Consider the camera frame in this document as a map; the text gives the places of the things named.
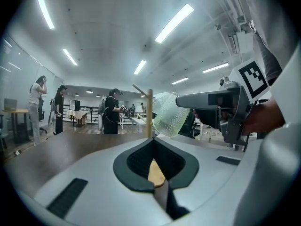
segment transparent cup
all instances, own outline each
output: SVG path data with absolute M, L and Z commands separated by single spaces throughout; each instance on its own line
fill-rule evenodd
M 163 92 L 159 94 L 153 95 L 152 99 L 152 111 L 155 114 L 158 114 L 161 110 L 162 105 L 167 101 L 167 99 L 170 97 L 170 93 Z
M 154 128 L 167 137 L 175 137 L 184 124 L 189 108 L 178 107 L 175 103 L 177 94 L 173 92 L 154 119 Z

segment wooden floor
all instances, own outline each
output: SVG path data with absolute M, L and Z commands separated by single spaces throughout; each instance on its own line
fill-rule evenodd
M 142 131 L 145 132 L 146 126 L 141 126 Z M 46 141 L 50 137 L 53 137 L 53 128 L 46 128 L 47 134 L 45 132 L 40 133 L 40 141 Z M 86 124 L 82 127 L 73 127 L 72 122 L 64 121 L 63 122 L 63 130 L 64 131 L 71 131 L 74 133 L 84 133 L 84 134 L 101 134 L 101 131 L 98 131 L 98 125 L 97 124 Z M 212 136 L 211 140 L 209 140 L 209 132 L 210 128 L 207 128 L 207 126 L 204 126 L 203 128 L 203 136 L 202 141 L 206 141 L 212 144 L 227 146 L 228 144 L 224 142 L 223 136 L 220 133 L 219 130 L 213 129 L 212 130 Z M 121 129 L 120 126 L 118 126 L 118 134 L 131 134 L 132 133 L 132 126 L 131 125 L 125 125 L 123 129 Z M 138 133 L 138 126 L 134 125 L 133 133 Z M 2 162 L 6 163 L 11 158 L 15 157 L 16 155 L 14 152 L 16 150 L 20 150 L 22 153 L 26 153 L 26 150 L 30 150 L 34 146 L 33 144 L 33 136 L 30 136 L 31 142 L 24 143 L 24 144 L 15 144 L 13 142 L 13 139 L 6 139 L 7 149 L 5 150 L 5 155 L 1 155 Z

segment railing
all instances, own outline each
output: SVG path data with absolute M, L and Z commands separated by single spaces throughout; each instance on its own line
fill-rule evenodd
M 81 111 L 84 111 L 85 108 L 87 111 L 86 123 L 98 124 L 98 107 L 80 106 Z M 71 118 L 67 118 L 68 110 L 69 105 L 63 105 L 63 121 L 72 121 Z

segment laptop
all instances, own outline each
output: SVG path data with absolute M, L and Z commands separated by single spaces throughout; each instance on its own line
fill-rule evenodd
M 4 98 L 4 110 L 16 111 L 17 110 L 17 100 Z

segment black dress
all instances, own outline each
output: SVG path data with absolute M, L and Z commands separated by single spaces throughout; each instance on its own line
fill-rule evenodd
M 104 107 L 107 108 L 103 113 L 103 130 L 105 134 L 118 134 L 119 112 L 112 111 L 118 107 L 118 101 L 114 97 L 107 97 Z
M 56 118 L 56 122 L 55 122 L 55 134 L 60 134 L 61 132 L 63 132 L 63 97 L 62 95 L 58 95 L 55 97 L 55 113 L 56 113 L 56 106 L 60 105 L 59 108 L 59 113 L 61 113 L 61 117 L 60 118 Z

